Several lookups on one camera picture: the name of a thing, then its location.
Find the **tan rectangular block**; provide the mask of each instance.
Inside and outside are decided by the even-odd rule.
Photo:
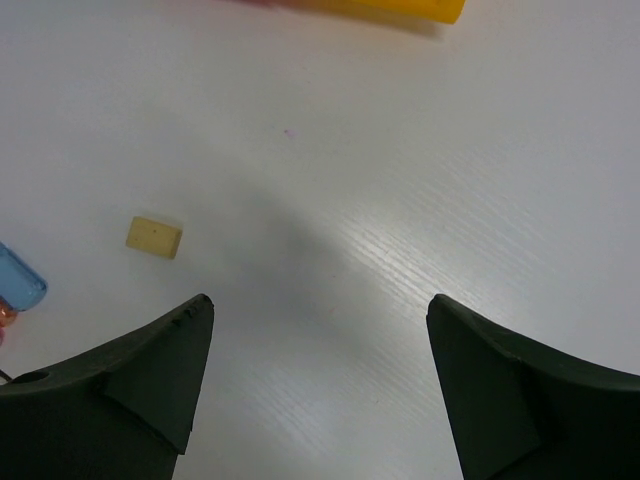
[[[182,238],[182,230],[148,218],[133,217],[127,247],[153,253],[166,258],[175,258]]]

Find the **black wire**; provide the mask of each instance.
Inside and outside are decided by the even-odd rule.
[[[10,382],[11,380],[13,380],[13,378],[11,378],[9,375],[7,375],[4,370],[0,370],[0,378],[6,380],[7,382]]]

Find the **white tabletop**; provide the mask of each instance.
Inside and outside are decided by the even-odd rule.
[[[453,27],[392,23],[2,2],[0,241],[50,291],[0,367],[207,293],[178,480],[459,480],[437,292],[640,373],[640,2],[468,0]],[[125,247],[134,215],[184,227],[174,261]]]

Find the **blue object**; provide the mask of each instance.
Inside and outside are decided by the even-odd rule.
[[[35,307],[47,293],[47,282],[0,242],[0,298],[18,312]]]

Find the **yellow plastic tube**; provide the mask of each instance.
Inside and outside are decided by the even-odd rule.
[[[372,7],[406,15],[425,17],[442,23],[455,23],[465,0],[355,0]]]

